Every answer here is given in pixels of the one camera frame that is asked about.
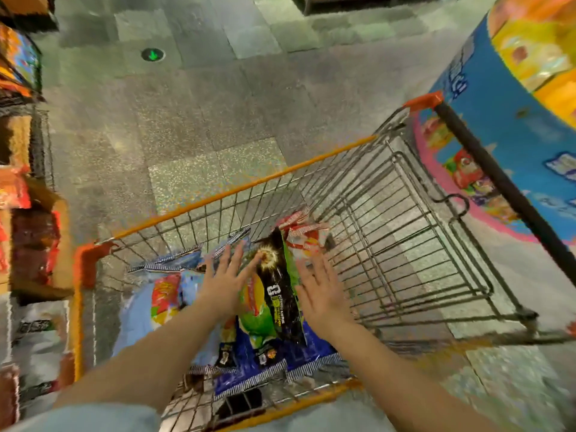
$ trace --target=light blue sleeve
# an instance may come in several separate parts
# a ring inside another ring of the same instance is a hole
[[[54,409],[6,432],[158,432],[159,428],[160,416],[149,406],[98,403]]]

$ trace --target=left hand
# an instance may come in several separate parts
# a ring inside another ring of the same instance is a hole
[[[236,246],[234,256],[230,260],[230,246],[227,245],[220,257],[220,265],[214,273],[212,258],[206,258],[206,273],[204,282],[196,301],[203,306],[209,306],[210,312],[220,320],[226,320],[236,314],[239,305],[240,290],[256,270],[261,255],[257,253],[238,273],[242,260],[242,245]]]

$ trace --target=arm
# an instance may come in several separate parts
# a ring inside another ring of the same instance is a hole
[[[240,289],[259,261],[257,255],[237,275],[241,257],[238,246],[230,261],[228,247],[216,274],[212,261],[207,261],[202,288],[192,305],[67,388],[54,408],[126,403],[147,405],[161,414],[214,326],[234,314]]]
[[[471,432],[498,430],[357,324],[328,259],[316,254],[312,261],[314,273],[298,264],[304,285],[297,292],[306,321],[349,362],[398,430],[450,432],[461,431],[463,425]]]

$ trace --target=round floor marker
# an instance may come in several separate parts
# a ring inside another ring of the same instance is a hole
[[[166,53],[159,48],[147,48],[142,50],[141,56],[147,62],[158,62],[166,57]]]

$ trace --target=finger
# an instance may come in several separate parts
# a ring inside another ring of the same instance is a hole
[[[306,288],[314,288],[317,286],[316,280],[310,270],[306,267],[306,263],[302,260],[296,261],[296,269],[300,275],[300,280]]]
[[[205,263],[206,273],[204,274],[204,278],[211,279],[214,277],[214,261],[212,260],[212,256],[206,256]]]
[[[340,282],[338,282],[338,274],[336,274],[336,270],[334,269],[334,266],[328,259],[328,256],[324,254],[322,255],[322,259],[324,260],[324,269],[328,274],[328,280],[330,281],[330,286],[339,286]]]
[[[232,274],[233,276],[236,276],[236,273],[238,273],[238,269],[240,268],[243,253],[244,250],[242,248],[242,244],[238,244],[234,249],[234,256],[232,256],[232,260],[230,261],[230,265],[226,270],[226,274]]]
[[[314,267],[314,276],[318,281],[318,285],[328,286],[330,280],[328,279],[326,268],[324,268],[324,258],[320,252],[316,252],[312,255],[312,266]]]
[[[312,314],[312,301],[310,300],[310,296],[308,296],[306,288],[302,285],[296,285],[294,286],[294,289],[296,290],[296,294],[298,294],[298,301],[300,302],[300,307],[302,308],[302,312],[306,318],[306,316]]]
[[[262,253],[260,252],[256,253],[256,255],[250,261],[250,263],[246,265],[242,271],[240,271],[240,274],[238,274],[237,278],[240,281],[239,282],[240,285],[244,285],[244,283],[246,283],[246,281],[254,274],[254,272],[256,271],[256,267],[260,263],[261,259],[262,259]]]
[[[216,275],[226,273],[229,262],[230,262],[230,244],[226,244],[226,247],[224,247],[224,253],[222,254],[222,256],[220,256],[220,265],[216,270]]]

